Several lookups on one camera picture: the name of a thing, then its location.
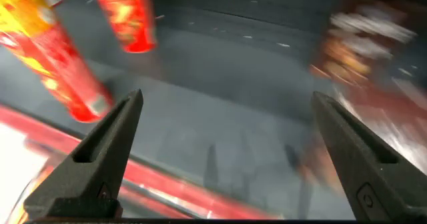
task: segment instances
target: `blurred snack package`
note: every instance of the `blurred snack package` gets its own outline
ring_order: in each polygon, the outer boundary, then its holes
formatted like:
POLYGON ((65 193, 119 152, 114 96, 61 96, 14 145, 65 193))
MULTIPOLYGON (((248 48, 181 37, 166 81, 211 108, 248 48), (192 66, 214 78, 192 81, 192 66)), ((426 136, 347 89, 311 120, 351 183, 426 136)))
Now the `blurred snack package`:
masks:
POLYGON ((316 75, 364 85, 381 72, 394 52, 415 38, 413 24, 422 8, 402 0, 342 0, 330 17, 316 75))
POLYGON ((0 43, 36 72, 78 121, 101 119, 112 106, 45 0, 0 0, 0 43))
POLYGON ((151 0, 98 0, 125 51, 142 53, 155 47, 151 0))

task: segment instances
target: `red can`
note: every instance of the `red can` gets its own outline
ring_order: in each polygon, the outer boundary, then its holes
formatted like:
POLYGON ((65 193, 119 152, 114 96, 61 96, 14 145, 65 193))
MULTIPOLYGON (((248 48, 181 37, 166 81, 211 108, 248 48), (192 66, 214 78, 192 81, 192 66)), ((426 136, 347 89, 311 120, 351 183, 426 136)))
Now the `red can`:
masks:
POLYGON ((111 109, 109 93, 45 0, 0 0, 0 44, 36 72, 77 121, 97 121, 111 109))
POLYGON ((98 0, 125 51, 143 53, 155 47, 151 0, 98 0))

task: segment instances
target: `red trim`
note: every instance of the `red trim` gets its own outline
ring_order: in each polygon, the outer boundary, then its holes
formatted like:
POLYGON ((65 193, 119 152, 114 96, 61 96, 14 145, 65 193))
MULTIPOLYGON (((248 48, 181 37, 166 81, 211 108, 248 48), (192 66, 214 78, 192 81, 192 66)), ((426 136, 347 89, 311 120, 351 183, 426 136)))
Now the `red trim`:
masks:
MULTIPOLYGON (((81 141, 7 107, 0 106, 0 122, 26 133, 28 139, 43 143, 66 154, 70 153, 81 141)), ((132 160, 127 163, 124 179, 136 185, 143 185, 145 188, 155 189, 191 203, 191 210, 202 217, 219 219, 275 218, 253 207, 248 207, 237 201, 209 192, 184 180, 170 177, 132 160)), ((163 204, 154 203, 146 197, 139 196, 137 198, 139 202, 146 204, 149 208, 154 209, 153 207, 155 207, 164 210, 163 204)), ((177 215, 170 210, 165 211, 165 213, 177 215)))

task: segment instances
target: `cylindrical container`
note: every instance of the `cylindrical container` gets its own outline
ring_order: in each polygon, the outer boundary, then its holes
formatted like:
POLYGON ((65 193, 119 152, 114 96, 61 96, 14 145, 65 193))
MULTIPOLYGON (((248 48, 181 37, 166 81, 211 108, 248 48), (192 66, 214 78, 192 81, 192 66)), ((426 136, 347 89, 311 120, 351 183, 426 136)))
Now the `cylindrical container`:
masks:
POLYGON ((98 0, 125 51, 143 53, 155 47, 150 0, 98 0))
POLYGON ((111 109, 109 93, 45 0, 0 0, 0 43, 40 76, 76 120, 97 121, 111 109))

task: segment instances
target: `red and yellow can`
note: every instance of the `red and yellow can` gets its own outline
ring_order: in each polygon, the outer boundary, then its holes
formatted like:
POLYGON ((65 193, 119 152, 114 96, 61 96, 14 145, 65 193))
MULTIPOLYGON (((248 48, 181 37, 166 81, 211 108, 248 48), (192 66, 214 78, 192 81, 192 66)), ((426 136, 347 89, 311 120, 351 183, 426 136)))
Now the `red and yellow can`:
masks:
POLYGON ((0 0, 0 43, 36 72, 78 121, 101 119, 113 105, 45 0, 0 0))
POLYGON ((150 0, 98 0, 125 51, 143 53, 156 45, 150 0))

